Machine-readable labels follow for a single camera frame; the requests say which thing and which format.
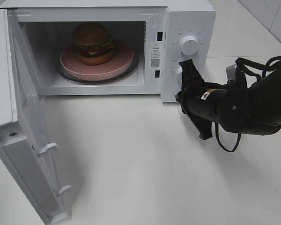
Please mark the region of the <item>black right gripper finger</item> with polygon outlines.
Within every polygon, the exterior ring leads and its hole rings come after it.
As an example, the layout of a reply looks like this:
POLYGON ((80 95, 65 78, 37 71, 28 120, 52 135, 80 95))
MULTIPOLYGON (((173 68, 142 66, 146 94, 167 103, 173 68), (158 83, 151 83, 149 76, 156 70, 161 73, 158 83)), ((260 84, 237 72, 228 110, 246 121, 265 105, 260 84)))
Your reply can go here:
POLYGON ((193 60, 184 60, 179 62, 180 67, 182 68, 182 82, 181 86, 186 87, 192 83, 192 65, 193 60))
POLYGON ((190 59, 190 77, 191 77, 192 84, 204 83, 204 80, 202 76, 199 74, 198 70, 196 69, 192 59, 190 59))

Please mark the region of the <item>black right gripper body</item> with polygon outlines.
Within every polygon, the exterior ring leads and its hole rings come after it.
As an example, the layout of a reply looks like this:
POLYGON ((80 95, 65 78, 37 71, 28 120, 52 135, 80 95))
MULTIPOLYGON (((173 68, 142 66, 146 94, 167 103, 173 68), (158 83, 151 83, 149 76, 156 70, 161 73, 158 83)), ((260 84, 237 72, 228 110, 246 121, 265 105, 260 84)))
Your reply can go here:
POLYGON ((191 112, 224 130, 240 133, 246 121, 246 96, 241 90, 227 90, 216 83, 189 84, 181 89, 192 106, 191 112))

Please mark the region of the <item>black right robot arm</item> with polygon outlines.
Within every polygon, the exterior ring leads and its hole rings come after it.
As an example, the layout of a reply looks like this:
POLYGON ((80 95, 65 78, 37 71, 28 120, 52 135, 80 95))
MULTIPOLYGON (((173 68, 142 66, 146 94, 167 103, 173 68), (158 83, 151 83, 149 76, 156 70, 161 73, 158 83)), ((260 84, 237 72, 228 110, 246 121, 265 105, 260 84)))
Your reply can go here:
POLYGON ((266 64, 238 58, 227 83, 205 82, 192 60, 180 62, 181 91, 176 95, 200 138, 212 137, 212 124, 231 133, 271 135, 281 128, 281 56, 266 64))

